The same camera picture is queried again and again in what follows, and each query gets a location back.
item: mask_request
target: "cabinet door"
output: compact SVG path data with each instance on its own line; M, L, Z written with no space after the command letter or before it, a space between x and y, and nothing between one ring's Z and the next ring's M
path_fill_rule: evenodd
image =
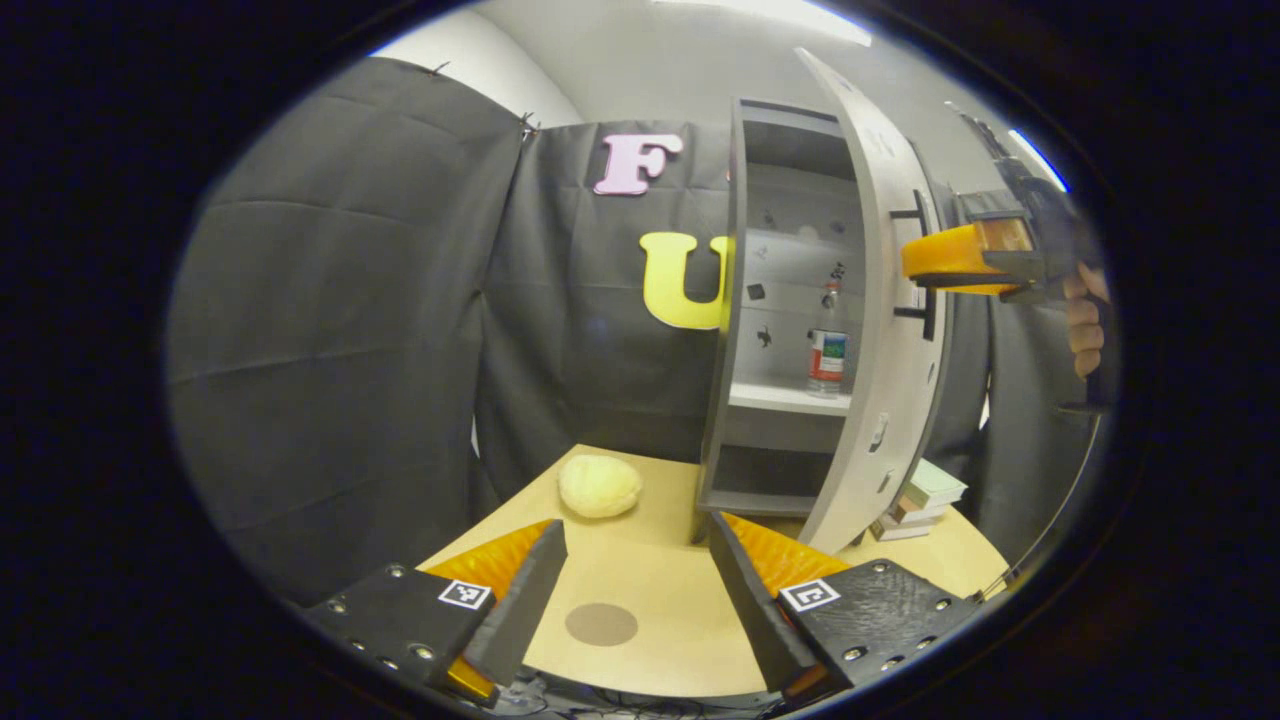
M823 552L850 543L897 495L916 461L941 370L945 293L938 293L933 340L924 322L895 307L924 307L902 277L902 245L936 232L924 169L906 137L858 88L806 50L796 53L837 109L858 182L865 233L864 318L849 418L831 473L800 533ZM913 211L923 218L891 217Z

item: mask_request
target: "finger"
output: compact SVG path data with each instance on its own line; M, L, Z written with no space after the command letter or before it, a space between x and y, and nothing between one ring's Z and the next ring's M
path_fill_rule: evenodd
M1066 331L1066 338L1068 343L1071 346L1071 352L1083 352L1085 350L1101 350L1102 327L1076 325Z
M1098 369L1102 364L1102 354L1097 350L1085 350L1075 354L1075 374L1084 378Z
M1098 322L1098 306L1093 302L1079 297L1066 301L1068 327L1097 325Z
M1094 296L1111 302L1111 293L1107 290L1107 278L1102 274L1102 268L1091 270L1084 263L1076 263L1076 265L1080 270L1080 278L1084 281L1084 287L1087 287Z
M1084 287L1084 281L1080 279L1080 275L1066 275L1066 278L1062 279L1062 295L1065 295L1068 300L1084 297L1088 293L1089 288Z

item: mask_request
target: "bottle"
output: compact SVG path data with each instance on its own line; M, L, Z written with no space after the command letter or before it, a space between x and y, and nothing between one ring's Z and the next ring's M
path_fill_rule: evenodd
M845 357L849 355L849 333L844 332L840 305L840 279L845 265L836 264L831 281L823 288L813 328L809 331L809 395L835 398L845 379Z

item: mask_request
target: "wooden table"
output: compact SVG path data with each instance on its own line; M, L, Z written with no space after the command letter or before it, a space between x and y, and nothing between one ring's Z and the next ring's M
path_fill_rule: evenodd
M559 500L561 466L580 454L626 460L644 478L640 502L618 518L584 519ZM575 446L516 497L425 560L426 569L512 530L547 518L564 520L568 560L534 634L525 664L602 688L671 697L764 692L746 633L739 623L710 552L689 538L698 465ZM803 520L753 519L795 537ZM1007 562L955 509L920 538L861 544L837 553L851 565L888 559L957 596L1000 577ZM635 616L636 634L602 647L573 638L568 614L608 603Z

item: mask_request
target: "gray circle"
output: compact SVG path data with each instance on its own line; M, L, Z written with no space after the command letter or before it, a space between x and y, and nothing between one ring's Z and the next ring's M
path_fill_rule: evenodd
M609 647L636 637L640 623L635 615L617 605L591 602L570 611L564 618L564 629L579 642Z

